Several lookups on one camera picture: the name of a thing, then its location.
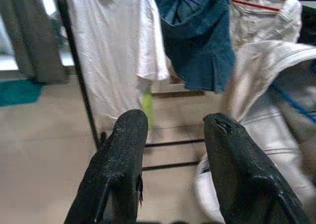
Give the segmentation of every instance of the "clothes drying rack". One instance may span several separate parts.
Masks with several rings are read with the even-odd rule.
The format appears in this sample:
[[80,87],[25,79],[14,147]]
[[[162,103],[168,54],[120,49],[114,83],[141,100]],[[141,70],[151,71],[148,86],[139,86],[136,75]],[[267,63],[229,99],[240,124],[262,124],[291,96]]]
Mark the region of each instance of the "clothes drying rack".
[[[88,116],[92,136],[94,139],[95,147],[97,150],[99,150],[101,146],[101,142],[99,140],[99,136],[97,133],[95,120],[93,117],[91,105],[89,102],[89,97],[86,89],[86,84],[83,78],[82,70],[81,70],[81,64],[78,57],[78,52],[76,48],[76,43],[73,35],[73,31],[71,28],[71,21],[69,17],[68,12],[68,4],[66,0],[57,0],[57,6],[58,10],[61,15],[63,26],[66,29],[66,33],[68,36],[69,46],[70,50],[74,59],[75,63],[75,70],[78,77],[78,82],[80,85],[80,90],[82,94],[82,98],[84,101],[86,113]],[[177,142],[167,142],[167,143],[155,143],[155,144],[146,144],[146,148],[154,148],[154,147],[165,147],[165,146],[177,146],[177,145],[183,145],[183,144],[191,144],[191,143],[200,143],[204,142],[204,139],[194,139],[194,140],[185,140],[185,141],[177,141]],[[149,167],[143,167],[143,171],[150,171],[150,170],[158,170],[158,169],[167,169],[167,168],[175,168],[175,167],[184,167],[184,166],[195,166],[198,165],[199,161],[192,161],[192,162],[182,162],[182,163],[172,163],[172,164],[165,164],[165,165],[158,165],[158,166],[149,166]]]

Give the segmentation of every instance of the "yellow-green cloth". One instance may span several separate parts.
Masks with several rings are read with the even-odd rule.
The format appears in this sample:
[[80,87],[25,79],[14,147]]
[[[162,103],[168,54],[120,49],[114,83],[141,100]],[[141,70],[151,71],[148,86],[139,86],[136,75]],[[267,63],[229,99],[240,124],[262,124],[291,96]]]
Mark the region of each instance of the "yellow-green cloth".
[[148,118],[148,128],[153,129],[154,127],[154,99],[152,91],[149,88],[143,95],[143,111]]

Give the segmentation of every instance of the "gray curtain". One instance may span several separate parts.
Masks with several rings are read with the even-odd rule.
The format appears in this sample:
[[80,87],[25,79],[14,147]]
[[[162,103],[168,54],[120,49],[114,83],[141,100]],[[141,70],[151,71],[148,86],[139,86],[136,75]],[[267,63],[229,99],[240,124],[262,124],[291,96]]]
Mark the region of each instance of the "gray curtain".
[[42,0],[0,0],[19,70],[38,82],[66,79]]

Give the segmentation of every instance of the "teal rug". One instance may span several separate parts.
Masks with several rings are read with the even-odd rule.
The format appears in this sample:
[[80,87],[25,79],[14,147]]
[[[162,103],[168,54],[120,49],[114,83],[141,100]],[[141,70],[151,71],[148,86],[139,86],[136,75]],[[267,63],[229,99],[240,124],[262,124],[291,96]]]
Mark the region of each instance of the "teal rug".
[[34,103],[42,88],[42,83],[28,80],[0,81],[0,107]]

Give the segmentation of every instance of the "floor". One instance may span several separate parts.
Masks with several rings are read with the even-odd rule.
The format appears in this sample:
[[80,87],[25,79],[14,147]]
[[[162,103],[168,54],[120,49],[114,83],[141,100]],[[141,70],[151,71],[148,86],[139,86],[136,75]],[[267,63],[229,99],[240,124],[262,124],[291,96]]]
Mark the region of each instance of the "floor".
[[[148,143],[203,137],[203,117],[220,111],[221,97],[156,96]],[[79,85],[46,86],[37,103],[0,108],[0,217],[6,224],[63,223],[95,153]],[[143,167],[197,161],[205,145],[147,148]],[[209,222],[194,193],[196,167],[143,172],[138,220]]]

